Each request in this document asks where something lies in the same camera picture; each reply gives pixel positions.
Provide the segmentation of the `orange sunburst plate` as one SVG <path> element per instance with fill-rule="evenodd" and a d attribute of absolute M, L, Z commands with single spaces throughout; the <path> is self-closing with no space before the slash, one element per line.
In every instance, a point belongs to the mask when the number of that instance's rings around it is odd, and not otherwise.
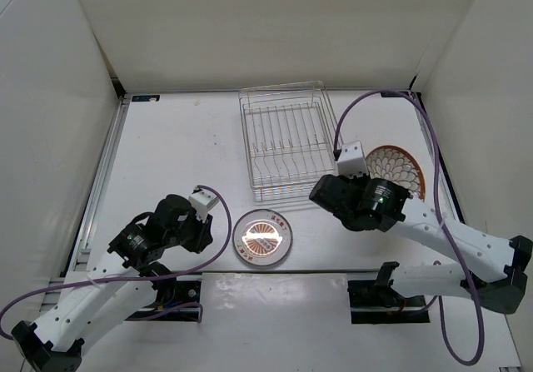
<path fill-rule="evenodd" d="M 245 265 L 267 269 L 288 257 L 293 237 L 291 224 L 284 215 L 261 208 L 248 211 L 237 220 L 232 230 L 232 246 Z"/>

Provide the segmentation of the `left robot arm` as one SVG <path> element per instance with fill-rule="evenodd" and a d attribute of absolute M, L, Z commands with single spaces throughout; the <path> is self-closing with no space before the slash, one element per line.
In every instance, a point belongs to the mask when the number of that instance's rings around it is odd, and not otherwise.
<path fill-rule="evenodd" d="M 109 243 L 87 278 L 33 322 L 20 321 L 12 338 L 36 371 L 74 371 L 90 344 L 146 305 L 166 305 L 177 277 L 160 263 L 180 246 L 199 254 L 212 243 L 210 210 L 218 199 L 196 188 L 170 194 L 154 211 L 132 220 Z"/>

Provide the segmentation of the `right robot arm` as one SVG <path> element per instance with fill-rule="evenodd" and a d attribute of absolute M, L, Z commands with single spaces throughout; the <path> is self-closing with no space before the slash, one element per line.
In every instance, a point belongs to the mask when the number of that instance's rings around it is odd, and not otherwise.
<path fill-rule="evenodd" d="M 383 305 L 418 295 L 478 299 L 480 307 L 515 313 L 526 294 L 532 242 L 491 236 L 454 219 L 438 218 L 424 201 L 391 181 L 323 176 L 309 198 L 349 231 L 380 231 L 417 242 L 449 259 L 442 265 L 388 261 L 374 281 Z"/>

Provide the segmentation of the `flower pattern plate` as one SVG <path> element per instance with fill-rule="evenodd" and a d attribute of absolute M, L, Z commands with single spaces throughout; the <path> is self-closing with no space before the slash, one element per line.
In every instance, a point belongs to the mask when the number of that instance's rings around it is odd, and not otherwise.
<path fill-rule="evenodd" d="M 425 177 L 420 165 L 408 151 L 393 145 L 379 146 L 370 151 L 365 160 L 372 178 L 392 181 L 425 200 Z"/>

